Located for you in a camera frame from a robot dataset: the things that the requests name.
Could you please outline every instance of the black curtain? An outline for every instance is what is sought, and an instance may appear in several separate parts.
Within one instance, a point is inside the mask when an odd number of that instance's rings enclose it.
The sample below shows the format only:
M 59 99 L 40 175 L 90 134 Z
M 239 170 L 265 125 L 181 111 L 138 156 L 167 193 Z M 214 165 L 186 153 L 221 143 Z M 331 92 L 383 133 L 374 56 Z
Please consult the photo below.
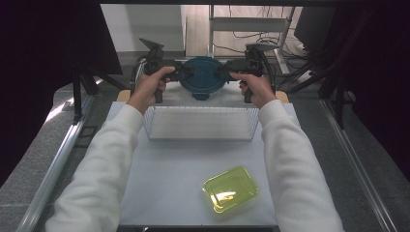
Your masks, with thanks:
M 345 69 L 353 109 L 410 180 L 408 8 L 381 1 Z
M 73 81 L 73 66 L 122 71 L 99 4 L 1 1 L 0 35 L 3 185 L 42 127 L 55 91 Z

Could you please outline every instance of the gray floor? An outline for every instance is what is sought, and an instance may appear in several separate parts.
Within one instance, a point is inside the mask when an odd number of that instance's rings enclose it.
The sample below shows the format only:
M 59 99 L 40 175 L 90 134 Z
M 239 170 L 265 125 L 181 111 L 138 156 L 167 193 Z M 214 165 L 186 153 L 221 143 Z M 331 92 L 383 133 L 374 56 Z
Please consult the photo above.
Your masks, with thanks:
M 298 62 L 302 61 L 296 61 L 295 65 L 302 64 Z M 131 67 L 124 65 L 123 71 L 124 76 L 115 78 L 128 85 Z M 105 82 L 99 86 L 100 91 L 95 97 L 93 112 L 85 124 L 88 129 L 83 131 L 83 135 L 101 127 L 110 104 L 115 101 L 119 92 Z M 317 98 L 316 91 L 319 86 L 320 82 L 290 95 L 289 99 L 294 103 L 301 126 L 307 133 L 325 173 L 344 229 L 348 232 L 383 231 Z M 57 108 L 72 96 L 71 86 L 63 87 L 55 94 L 53 108 Z M 344 107 L 343 116 L 345 132 L 369 179 L 390 212 L 397 231 L 410 231 L 410 184 L 386 151 L 358 120 L 351 110 L 351 105 Z M 0 188 L 0 231 L 15 231 L 18 227 L 72 121 L 73 112 L 63 111 L 45 123 L 15 172 Z M 86 146 L 89 141 L 89 137 L 77 140 L 77 146 L 73 148 L 58 184 L 44 208 L 36 231 L 44 230 L 44 221 L 52 215 L 52 203 L 70 182 L 73 172 L 84 156 L 86 149 L 82 146 Z

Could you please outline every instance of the person's left hand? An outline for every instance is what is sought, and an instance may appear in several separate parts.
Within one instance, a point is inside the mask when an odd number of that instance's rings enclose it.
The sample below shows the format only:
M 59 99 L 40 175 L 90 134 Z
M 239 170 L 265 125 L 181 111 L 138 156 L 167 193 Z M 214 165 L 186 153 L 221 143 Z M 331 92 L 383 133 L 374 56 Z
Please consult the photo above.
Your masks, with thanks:
M 148 107 L 155 103 L 154 93 L 157 88 L 161 89 L 163 92 L 165 91 L 166 82 L 161 80 L 161 77 L 174 71 L 174 67 L 162 67 L 158 72 L 155 72 L 152 75 L 141 75 L 138 78 L 135 92 L 127 101 L 127 104 L 136 108 L 143 115 Z

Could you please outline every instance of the yellow container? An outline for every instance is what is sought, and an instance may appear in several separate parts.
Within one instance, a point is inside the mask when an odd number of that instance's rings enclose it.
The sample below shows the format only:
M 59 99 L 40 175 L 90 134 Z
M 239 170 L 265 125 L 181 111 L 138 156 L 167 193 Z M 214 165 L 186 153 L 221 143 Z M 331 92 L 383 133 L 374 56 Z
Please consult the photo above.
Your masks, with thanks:
M 237 166 L 207 180 L 203 190 L 214 208 L 221 214 L 255 197 L 256 183 L 243 166 Z

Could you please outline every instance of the blue object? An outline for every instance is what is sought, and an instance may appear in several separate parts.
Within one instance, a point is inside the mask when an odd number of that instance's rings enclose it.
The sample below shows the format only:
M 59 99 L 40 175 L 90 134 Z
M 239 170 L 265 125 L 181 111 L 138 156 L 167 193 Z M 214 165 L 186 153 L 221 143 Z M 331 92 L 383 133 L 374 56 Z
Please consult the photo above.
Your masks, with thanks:
M 198 56 L 187 61 L 184 66 L 192 67 L 194 74 L 180 72 L 178 79 L 181 85 L 192 92 L 192 96 L 199 101 L 205 101 L 225 84 L 228 72 L 216 73 L 222 63 L 207 56 Z

